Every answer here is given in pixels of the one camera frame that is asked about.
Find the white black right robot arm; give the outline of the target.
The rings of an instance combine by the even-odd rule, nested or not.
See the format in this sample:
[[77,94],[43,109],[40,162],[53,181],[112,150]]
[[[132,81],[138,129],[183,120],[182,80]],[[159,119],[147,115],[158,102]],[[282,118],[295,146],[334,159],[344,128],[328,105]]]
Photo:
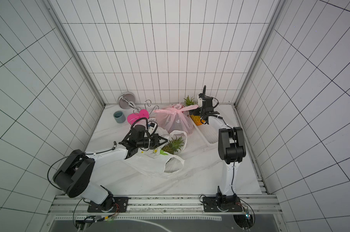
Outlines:
[[213,100],[213,97],[201,93],[198,105],[201,121],[218,132],[217,150],[224,163],[221,185],[218,186],[216,193],[216,205],[218,210],[226,212],[241,204],[234,190],[234,183],[239,165],[246,156],[246,147],[243,129],[227,124],[224,117],[215,110],[216,105],[213,105]]

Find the orange yellow pineapple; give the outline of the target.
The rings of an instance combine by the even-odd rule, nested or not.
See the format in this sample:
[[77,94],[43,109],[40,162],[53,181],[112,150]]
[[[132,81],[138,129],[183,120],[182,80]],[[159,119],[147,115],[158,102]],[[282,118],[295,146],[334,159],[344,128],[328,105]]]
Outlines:
[[[187,96],[186,98],[184,98],[184,106],[191,106],[191,105],[197,105],[198,106],[198,102],[190,96]],[[201,119],[200,113],[198,113],[198,111],[196,109],[193,110],[189,110],[189,117],[193,120],[194,124],[196,126],[200,126],[205,124],[205,121],[203,119]]]

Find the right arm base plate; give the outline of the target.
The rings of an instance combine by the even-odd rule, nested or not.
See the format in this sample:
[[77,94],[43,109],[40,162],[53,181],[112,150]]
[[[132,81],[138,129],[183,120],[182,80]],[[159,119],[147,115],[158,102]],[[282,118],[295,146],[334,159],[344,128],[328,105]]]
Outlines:
[[204,212],[207,213],[237,213],[244,211],[237,196],[207,197],[201,195],[199,200],[204,208]]

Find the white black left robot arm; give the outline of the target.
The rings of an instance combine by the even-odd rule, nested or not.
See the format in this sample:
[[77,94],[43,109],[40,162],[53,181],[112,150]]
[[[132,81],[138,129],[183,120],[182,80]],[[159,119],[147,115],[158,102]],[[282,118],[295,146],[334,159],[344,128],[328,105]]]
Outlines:
[[101,166],[131,158],[141,149],[155,149],[165,145],[168,139],[150,131],[149,126],[132,126],[123,140],[114,142],[110,149],[85,153],[73,151],[54,174],[52,181],[70,198],[87,199],[108,211],[115,204],[113,194],[103,186],[91,182],[95,169]]

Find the pink plastic bag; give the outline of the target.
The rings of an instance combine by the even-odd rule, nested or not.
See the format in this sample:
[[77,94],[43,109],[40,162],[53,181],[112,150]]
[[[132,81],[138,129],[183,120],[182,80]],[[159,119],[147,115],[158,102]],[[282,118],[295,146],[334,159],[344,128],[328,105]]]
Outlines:
[[189,111],[198,108],[197,105],[190,105],[180,108],[177,104],[164,109],[154,110],[155,119],[158,125],[168,133],[175,131],[184,131],[187,134],[193,132],[193,121],[189,117]]

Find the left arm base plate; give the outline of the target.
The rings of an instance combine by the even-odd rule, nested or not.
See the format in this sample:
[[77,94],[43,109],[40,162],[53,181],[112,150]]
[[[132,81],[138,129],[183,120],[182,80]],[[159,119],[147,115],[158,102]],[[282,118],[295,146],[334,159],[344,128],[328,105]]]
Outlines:
[[109,197],[102,204],[89,203],[87,212],[89,213],[124,213],[128,206],[128,197]]

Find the white plastic bag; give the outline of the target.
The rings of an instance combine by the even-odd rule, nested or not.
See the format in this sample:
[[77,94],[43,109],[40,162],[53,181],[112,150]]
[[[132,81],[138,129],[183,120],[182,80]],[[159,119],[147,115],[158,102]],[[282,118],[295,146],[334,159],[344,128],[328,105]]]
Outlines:
[[[168,142],[149,151],[139,150],[138,153],[125,160],[124,163],[145,176],[168,178],[179,173],[184,167],[185,160],[179,155],[187,146],[188,134],[182,130],[174,130],[168,133],[161,127],[157,129],[156,133],[168,139]],[[170,153],[164,151],[165,146],[176,141],[179,143],[177,151]]]

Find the yellow green pineapple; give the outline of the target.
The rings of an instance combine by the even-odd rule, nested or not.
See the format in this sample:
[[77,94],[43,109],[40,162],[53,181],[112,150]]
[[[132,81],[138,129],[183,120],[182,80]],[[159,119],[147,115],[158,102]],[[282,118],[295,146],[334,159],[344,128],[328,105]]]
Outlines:
[[162,151],[167,152],[172,155],[177,155],[181,152],[185,145],[183,137],[172,138],[163,148]]

